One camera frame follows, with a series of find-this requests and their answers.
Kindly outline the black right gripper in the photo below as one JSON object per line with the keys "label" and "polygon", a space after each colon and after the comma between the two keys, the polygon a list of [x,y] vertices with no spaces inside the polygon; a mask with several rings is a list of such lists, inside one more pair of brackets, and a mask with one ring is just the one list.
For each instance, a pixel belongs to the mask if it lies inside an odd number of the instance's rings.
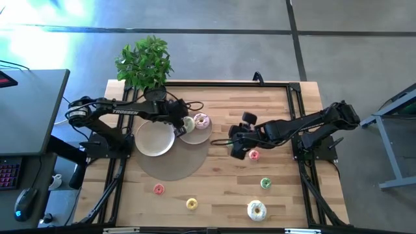
{"label": "black right gripper", "polygon": [[[249,125],[255,125],[257,123],[257,116],[255,114],[252,114],[250,112],[244,112],[242,115],[242,120],[246,122]],[[251,129],[249,125],[241,125],[241,143],[240,144],[234,144],[231,148],[230,155],[233,158],[244,160],[246,156],[246,152],[248,151],[243,146],[257,146],[259,144],[259,141],[261,140],[261,133],[257,130]]]}

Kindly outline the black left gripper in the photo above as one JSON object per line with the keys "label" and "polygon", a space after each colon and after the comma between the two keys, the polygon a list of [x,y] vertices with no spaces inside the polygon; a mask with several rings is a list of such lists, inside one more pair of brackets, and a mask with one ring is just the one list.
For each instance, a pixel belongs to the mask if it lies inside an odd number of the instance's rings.
{"label": "black left gripper", "polygon": [[186,108],[186,103],[183,99],[170,99],[169,100],[169,114],[168,122],[171,123],[174,127],[174,134],[176,137],[183,136],[187,133],[186,127],[184,126],[184,110]]}

